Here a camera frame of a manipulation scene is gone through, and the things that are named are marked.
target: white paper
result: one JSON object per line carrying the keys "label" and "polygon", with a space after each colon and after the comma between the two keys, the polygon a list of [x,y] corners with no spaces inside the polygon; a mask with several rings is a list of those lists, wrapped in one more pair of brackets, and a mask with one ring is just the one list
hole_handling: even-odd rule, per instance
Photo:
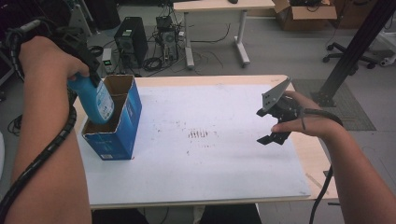
{"label": "white paper", "polygon": [[102,161],[79,136],[91,204],[309,196],[288,139],[264,146],[276,119],[256,115],[267,85],[138,88],[130,161]]}

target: office chair wheel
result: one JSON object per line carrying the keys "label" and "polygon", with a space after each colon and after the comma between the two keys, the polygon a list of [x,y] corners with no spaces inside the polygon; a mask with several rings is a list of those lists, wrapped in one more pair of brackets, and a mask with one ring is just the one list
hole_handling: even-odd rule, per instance
{"label": "office chair wheel", "polygon": [[333,50],[333,49],[334,49],[334,46],[333,46],[333,45],[327,46],[327,50]]}
{"label": "office chair wheel", "polygon": [[330,61],[330,58],[329,58],[329,57],[324,57],[324,58],[322,59],[322,61],[323,61],[324,63],[328,63],[328,62]]}
{"label": "office chair wheel", "polygon": [[382,61],[379,63],[379,65],[385,67],[385,66],[388,66],[388,65],[391,65],[391,64],[395,63],[395,60],[396,60],[396,54],[393,55],[393,56],[390,57],[390,58],[384,58],[384,60],[382,60]]}
{"label": "office chair wheel", "polygon": [[368,63],[366,67],[368,69],[373,69],[373,68],[375,68],[375,63]]}

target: computer tower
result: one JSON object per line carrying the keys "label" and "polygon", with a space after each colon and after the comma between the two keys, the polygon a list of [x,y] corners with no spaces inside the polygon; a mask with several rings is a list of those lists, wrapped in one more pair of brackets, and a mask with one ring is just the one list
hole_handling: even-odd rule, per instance
{"label": "computer tower", "polygon": [[166,63],[178,59],[177,31],[175,29],[161,33],[163,59]]}
{"label": "computer tower", "polygon": [[149,45],[143,20],[126,17],[114,35],[124,68],[140,68],[145,60]]}

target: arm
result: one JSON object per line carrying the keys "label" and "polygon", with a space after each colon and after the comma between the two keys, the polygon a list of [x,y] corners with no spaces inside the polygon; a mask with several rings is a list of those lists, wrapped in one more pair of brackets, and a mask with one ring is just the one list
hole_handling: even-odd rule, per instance
{"label": "arm", "polygon": [[[88,67],[44,37],[21,46],[25,73],[21,139],[12,179],[63,128],[68,117],[66,81]],[[6,223],[91,223],[91,211],[76,134],[71,132],[22,190]]]}
{"label": "arm", "polygon": [[[295,91],[286,91],[305,108],[320,109]],[[353,137],[336,122],[305,117],[306,130],[300,120],[279,123],[273,132],[300,132],[317,136],[326,144],[332,160],[335,184],[346,223],[395,223],[396,198],[375,168],[361,152]]]}

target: black pole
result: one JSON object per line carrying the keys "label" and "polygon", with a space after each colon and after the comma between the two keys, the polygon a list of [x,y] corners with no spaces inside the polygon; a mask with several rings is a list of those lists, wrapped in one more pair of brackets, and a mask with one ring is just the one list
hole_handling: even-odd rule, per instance
{"label": "black pole", "polygon": [[396,9],[395,0],[378,0],[361,28],[349,43],[332,73],[317,93],[312,93],[314,101],[321,106],[332,106],[332,98],[349,75],[376,36],[385,26]]}

